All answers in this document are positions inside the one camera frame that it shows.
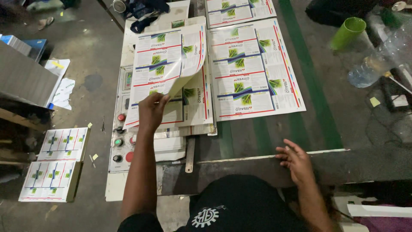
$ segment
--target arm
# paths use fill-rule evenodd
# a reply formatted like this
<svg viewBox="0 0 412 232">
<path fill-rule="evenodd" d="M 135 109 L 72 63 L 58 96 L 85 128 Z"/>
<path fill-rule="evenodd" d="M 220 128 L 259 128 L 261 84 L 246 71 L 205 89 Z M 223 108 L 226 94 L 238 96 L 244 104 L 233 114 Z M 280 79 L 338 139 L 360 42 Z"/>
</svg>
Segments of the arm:
<svg viewBox="0 0 412 232">
<path fill-rule="evenodd" d="M 333 224 L 326 210 L 321 192 L 315 182 L 309 155 L 295 143 L 284 140 L 289 145 L 277 147 L 282 154 L 276 155 L 283 159 L 282 166 L 290 169 L 293 182 L 297 185 L 300 212 L 313 231 L 333 231 Z"/>
<path fill-rule="evenodd" d="M 157 186 L 153 137 L 163 118 L 168 95 L 153 93 L 139 103 L 139 132 L 124 188 L 121 218 L 136 213 L 156 215 Z"/>
</svg>

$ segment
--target plastic bottle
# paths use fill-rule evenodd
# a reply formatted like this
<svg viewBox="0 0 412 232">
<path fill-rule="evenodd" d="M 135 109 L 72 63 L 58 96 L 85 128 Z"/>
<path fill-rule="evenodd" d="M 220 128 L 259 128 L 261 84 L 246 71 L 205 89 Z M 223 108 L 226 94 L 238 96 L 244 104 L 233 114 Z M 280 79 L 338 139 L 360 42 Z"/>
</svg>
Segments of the plastic bottle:
<svg viewBox="0 0 412 232">
<path fill-rule="evenodd" d="M 348 81 L 357 88 L 375 83 L 391 68 L 412 63 L 412 22 L 395 31 L 375 51 L 348 73 Z"/>
</svg>

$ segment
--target white gear logo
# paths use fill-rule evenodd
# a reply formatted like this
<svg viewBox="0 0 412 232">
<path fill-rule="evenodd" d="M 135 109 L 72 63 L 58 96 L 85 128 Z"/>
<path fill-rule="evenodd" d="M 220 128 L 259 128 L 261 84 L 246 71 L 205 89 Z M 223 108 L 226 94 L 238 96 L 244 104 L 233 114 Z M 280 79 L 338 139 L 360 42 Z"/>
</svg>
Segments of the white gear logo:
<svg viewBox="0 0 412 232">
<path fill-rule="evenodd" d="M 205 227 L 205 224 L 210 225 L 210 222 L 215 222 L 215 218 L 219 217 L 218 213 L 218 211 L 212 208 L 204 209 L 192 220 L 192 225 L 196 225 L 196 228 L 199 225 L 202 225 L 202 228 Z"/>
</svg>

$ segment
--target black knob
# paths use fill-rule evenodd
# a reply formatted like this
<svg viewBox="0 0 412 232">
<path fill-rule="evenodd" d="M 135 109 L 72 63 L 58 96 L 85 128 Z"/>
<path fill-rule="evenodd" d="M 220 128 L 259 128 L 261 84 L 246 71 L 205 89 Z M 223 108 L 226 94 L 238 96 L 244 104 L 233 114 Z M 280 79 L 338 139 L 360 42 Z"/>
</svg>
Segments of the black knob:
<svg viewBox="0 0 412 232">
<path fill-rule="evenodd" d="M 121 155 L 113 156 L 113 161 L 114 162 L 120 162 L 120 161 L 122 161 L 122 159 L 123 159 L 123 157 Z"/>
<path fill-rule="evenodd" d="M 115 130 L 117 133 L 119 133 L 119 134 L 123 134 L 124 131 L 125 131 L 125 130 L 123 130 L 123 127 L 122 127 L 122 126 L 119 126 L 118 128 L 115 128 L 114 130 Z"/>
</svg>

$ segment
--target metal ruler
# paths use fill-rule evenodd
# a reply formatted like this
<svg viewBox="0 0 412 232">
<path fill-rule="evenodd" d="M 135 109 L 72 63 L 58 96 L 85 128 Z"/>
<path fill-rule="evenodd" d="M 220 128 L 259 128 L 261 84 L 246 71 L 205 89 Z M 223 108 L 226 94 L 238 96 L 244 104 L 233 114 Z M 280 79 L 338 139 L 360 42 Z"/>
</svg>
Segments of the metal ruler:
<svg viewBox="0 0 412 232">
<path fill-rule="evenodd" d="M 186 151 L 186 172 L 192 173 L 193 160 L 194 160 L 194 144 L 196 139 L 194 137 L 188 137 L 187 139 L 187 151 Z"/>
</svg>

